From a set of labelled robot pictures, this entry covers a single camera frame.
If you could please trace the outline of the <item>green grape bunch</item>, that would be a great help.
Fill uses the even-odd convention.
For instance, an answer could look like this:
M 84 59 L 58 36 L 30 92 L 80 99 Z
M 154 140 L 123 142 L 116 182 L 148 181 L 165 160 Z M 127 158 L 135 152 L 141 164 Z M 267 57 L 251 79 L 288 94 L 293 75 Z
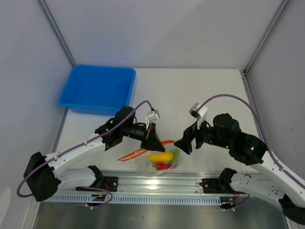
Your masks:
M 175 168 L 176 166 L 178 166 L 180 160 L 180 151 L 181 150 L 178 148 L 175 148 L 170 151 L 173 154 L 173 159 L 170 161 L 171 168 Z

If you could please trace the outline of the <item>yellow lemon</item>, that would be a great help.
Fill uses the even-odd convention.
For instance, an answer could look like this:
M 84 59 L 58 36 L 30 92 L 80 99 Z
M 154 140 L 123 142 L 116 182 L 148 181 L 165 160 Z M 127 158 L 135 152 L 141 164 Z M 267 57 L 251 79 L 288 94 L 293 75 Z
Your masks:
M 154 163 L 164 163 L 164 162 L 171 161 L 173 159 L 173 154 L 169 151 L 161 152 L 161 153 L 157 153 L 157 154 L 148 155 L 147 159 L 150 162 L 154 162 Z

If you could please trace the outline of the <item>clear zip bag orange zipper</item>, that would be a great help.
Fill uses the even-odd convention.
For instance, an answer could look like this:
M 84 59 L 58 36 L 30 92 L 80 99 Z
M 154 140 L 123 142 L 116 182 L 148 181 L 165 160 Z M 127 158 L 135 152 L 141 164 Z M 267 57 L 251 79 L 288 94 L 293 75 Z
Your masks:
M 158 176 L 164 172 L 173 171 L 182 163 L 181 150 L 174 145 L 173 140 L 162 141 L 165 152 L 138 149 L 121 158 L 121 161 L 138 174 L 146 177 Z

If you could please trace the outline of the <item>red chili pepper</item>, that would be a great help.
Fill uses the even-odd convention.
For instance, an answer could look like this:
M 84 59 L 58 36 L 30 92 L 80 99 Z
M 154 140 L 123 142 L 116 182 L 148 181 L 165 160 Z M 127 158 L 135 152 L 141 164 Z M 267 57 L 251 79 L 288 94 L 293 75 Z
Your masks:
M 166 164 L 166 163 L 153 163 L 152 166 L 157 171 L 164 171 L 164 170 L 170 170 L 177 167 L 177 164 Z

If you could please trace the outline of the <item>white cauliflower with green leaves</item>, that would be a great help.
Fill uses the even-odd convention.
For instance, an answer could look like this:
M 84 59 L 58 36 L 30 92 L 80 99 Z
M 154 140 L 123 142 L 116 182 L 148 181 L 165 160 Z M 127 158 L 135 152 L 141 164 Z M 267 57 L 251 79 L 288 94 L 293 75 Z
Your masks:
M 143 167 L 143 174 L 145 176 L 155 176 L 158 170 L 156 169 L 157 164 L 156 163 L 147 163 Z

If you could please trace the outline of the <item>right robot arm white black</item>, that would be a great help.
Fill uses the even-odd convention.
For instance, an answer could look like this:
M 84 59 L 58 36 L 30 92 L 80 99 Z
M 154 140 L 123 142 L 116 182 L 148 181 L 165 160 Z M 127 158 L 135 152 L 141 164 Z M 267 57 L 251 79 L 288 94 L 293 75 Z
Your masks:
M 270 180 L 264 183 L 225 168 L 217 181 L 222 192 L 234 190 L 255 196 L 279 208 L 291 221 L 304 225 L 305 181 L 283 165 L 261 139 L 242 132 L 237 120 L 229 114 L 219 114 L 213 119 L 213 126 L 206 121 L 200 125 L 194 123 L 174 145 L 190 154 L 192 141 L 196 142 L 196 148 L 204 143 L 225 148 L 236 161 Z

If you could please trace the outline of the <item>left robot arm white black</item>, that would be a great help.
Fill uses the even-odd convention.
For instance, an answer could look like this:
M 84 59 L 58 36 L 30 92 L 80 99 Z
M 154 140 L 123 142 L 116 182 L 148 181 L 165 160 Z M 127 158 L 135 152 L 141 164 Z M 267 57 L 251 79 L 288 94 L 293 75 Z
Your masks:
M 159 112 L 152 109 L 147 113 L 145 122 L 139 123 L 134 108 L 122 107 L 93 134 L 71 148 L 45 156 L 41 152 L 33 154 L 25 169 L 23 183 L 27 184 L 30 195 L 38 202 L 49 199 L 59 190 L 100 190 L 105 178 L 97 166 L 83 169 L 71 167 L 117 146 L 124 137 L 140 141 L 141 149 L 164 152 L 165 148 L 156 133 L 155 120 L 159 118 Z

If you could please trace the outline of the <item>blue plastic bin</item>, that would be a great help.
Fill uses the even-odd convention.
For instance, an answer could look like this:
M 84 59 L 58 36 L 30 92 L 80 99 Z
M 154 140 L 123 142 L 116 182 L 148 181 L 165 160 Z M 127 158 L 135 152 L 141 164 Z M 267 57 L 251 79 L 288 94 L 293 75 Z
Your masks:
M 114 116 L 128 106 L 136 70 L 78 64 L 72 68 L 58 98 L 58 104 L 75 113 Z

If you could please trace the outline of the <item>aluminium mounting rail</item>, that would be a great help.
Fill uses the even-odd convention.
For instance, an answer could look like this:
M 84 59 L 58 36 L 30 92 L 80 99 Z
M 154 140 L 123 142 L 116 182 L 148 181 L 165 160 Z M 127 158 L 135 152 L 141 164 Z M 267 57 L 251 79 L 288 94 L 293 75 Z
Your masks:
M 110 177 L 118 177 L 114 194 L 199 196 L 203 178 L 217 178 L 220 172 L 165 172 L 155 177 L 145 177 L 134 171 L 103 171 Z

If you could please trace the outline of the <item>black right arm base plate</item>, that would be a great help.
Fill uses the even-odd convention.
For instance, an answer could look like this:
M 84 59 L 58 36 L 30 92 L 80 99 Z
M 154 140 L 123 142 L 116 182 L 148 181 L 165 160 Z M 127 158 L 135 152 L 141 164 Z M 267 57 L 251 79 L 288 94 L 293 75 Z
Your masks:
M 203 178 L 199 185 L 205 194 L 234 194 L 236 191 L 232 189 L 230 182 L 220 178 Z

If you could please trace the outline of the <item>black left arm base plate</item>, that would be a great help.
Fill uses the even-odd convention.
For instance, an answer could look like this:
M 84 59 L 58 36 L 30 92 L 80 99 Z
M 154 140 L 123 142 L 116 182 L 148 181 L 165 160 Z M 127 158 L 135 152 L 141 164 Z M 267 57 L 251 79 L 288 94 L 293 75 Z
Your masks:
M 110 192 L 116 192 L 118 187 L 118 177 L 103 177 L 86 179 L 80 186 L 76 187 L 76 191 L 97 191 L 97 189 L 105 189 Z

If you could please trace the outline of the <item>right aluminium frame post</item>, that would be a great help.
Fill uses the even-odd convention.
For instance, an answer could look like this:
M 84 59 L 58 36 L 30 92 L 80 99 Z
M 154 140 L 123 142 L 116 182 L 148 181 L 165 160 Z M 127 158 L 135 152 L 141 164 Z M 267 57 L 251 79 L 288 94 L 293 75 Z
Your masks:
M 289 5 L 292 3 L 292 0 L 282 0 L 280 2 L 279 7 L 275 11 L 271 21 L 269 22 L 265 32 L 263 33 L 262 38 L 260 39 L 258 45 L 256 46 L 254 53 L 251 55 L 250 60 L 248 61 L 243 73 L 247 76 L 252 69 L 253 65 L 258 60 L 259 56 L 261 55 L 262 51 L 264 50 L 265 46 L 268 44 L 269 40 L 271 39 L 276 27 L 279 25 L 282 17 L 284 16 L 285 12 L 289 8 Z

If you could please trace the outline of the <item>aluminium frame post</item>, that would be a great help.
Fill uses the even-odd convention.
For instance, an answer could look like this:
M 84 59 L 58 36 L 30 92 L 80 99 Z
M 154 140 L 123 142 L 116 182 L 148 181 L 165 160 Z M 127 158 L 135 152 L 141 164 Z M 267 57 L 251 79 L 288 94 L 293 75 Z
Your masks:
M 243 73 L 247 76 L 252 69 L 253 65 L 258 60 L 259 56 L 261 55 L 262 51 L 264 50 L 265 46 L 268 44 L 269 40 L 271 39 L 276 27 L 279 25 L 282 17 L 284 16 L 285 12 L 289 8 L 289 5 L 292 3 L 292 0 L 282 0 L 280 2 L 279 7 L 275 11 L 271 21 L 269 22 L 265 32 L 263 33 L 262 38 L 260 39 L 258 45 L 256 46 L 254 53 L 251 55 L 250 60 L 248 61 Z
M 73 57 L 73 54 L 72 52 L 70 51 L 67 43 L 66 43 L 66 40 L 53 16 L 53 13 L 51 12 L 47 2 L 45 0 L 37 0 L 36 1 L 38 6 L 40 7 L 41 11 L 42 11 L 42 14 L 44 15 L 47 23 L 49 24 L 56 40 L 58 41 L 65 57 L 67 58 L 69 64 L 74 67 L 76 65 L 76 61 Z

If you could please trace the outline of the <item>left aluminium frame post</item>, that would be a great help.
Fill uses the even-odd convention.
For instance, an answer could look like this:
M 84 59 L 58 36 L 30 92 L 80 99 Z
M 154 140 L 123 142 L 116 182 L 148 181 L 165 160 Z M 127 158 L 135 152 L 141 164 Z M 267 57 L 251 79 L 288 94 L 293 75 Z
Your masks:
M 44 15 L 47 23 L 49 24 L 56 40 L 58 41 L 65 57 L 67 58 L 69 64 L 74 67 L 76 65 L 76 61 L 73 57 L 73 54 L 72 52 L 70 51 L 67 43 L 66 43 L 66 40 L 53 16 L 53 13 L 51 12 L 47 2 L 45 0 L 37 0 L 36 1 L 38 6 L 40 7 L 41 11 L 42 11 L 42 14 Z

